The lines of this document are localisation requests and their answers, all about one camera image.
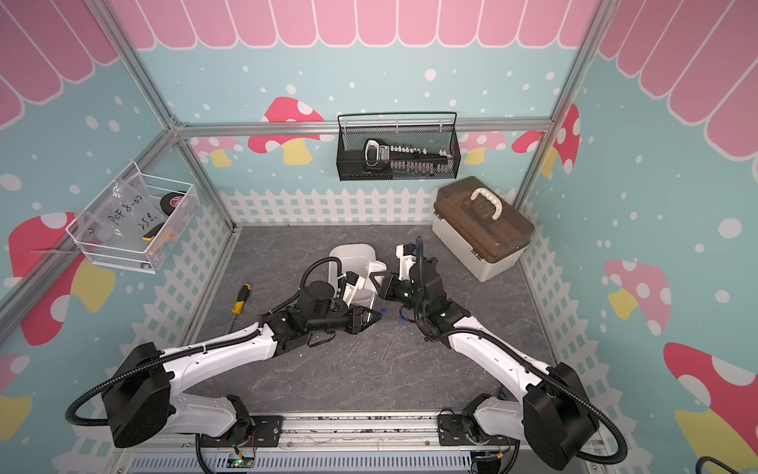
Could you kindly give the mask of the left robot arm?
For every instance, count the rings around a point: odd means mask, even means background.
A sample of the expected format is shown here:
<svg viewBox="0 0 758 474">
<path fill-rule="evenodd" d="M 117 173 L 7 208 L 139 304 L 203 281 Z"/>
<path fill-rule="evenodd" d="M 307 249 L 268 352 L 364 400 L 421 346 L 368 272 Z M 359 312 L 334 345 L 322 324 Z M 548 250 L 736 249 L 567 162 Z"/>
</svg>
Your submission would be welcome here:
<svg viewBox="0 0 758 474">
<path fill-rule="evenodd" d="M 190 389 L 235 367 L 316 347 L 316 334 L 331 340 L 339 332 L 366 330 L 382 314 L 353 297 L 360 290 L 378 293 L 389 280 L 380 262 L 369 263 L 367 270 L 367 276 L 346 272 L 340 259 L 323 258 L 306 269 L 293 296 L 248 327 L 179 348 L 142 344 L 110 379 L 76 398 L 64 418 L 72 426 L 110 428 L 118 448 L 132 448 L 158 434 L 207 436 L 242 446 L 257 433 L 242 399 L 191 395 Z"/>
</svg>

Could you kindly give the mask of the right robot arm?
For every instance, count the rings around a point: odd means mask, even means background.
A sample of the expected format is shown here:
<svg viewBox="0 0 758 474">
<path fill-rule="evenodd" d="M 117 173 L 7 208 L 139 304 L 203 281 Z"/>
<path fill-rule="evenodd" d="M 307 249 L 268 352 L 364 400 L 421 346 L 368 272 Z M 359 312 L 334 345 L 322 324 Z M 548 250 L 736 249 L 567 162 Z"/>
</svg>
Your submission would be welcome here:
<svg viewBox="0 0 758 474">
<path fill-rule="evenodd" d="M 522 353 L 450 299 L 436 260 L 424 254 L 422 239 L 398 246 L 396 255 L 398 272 L 368 275 L 378 296 L 412 310 L 428 341 L 471 359 L 514 397 L 505 401 L 486 396 L 474 404 L 471 417 L 481 433 L 525 442 L 555 470 L 565 469 L 575 458 L 602 465 L 627 459 L 625 436 L 589 401 L 574 369 L 565 363 L 551 367 Z"/>
</svg>

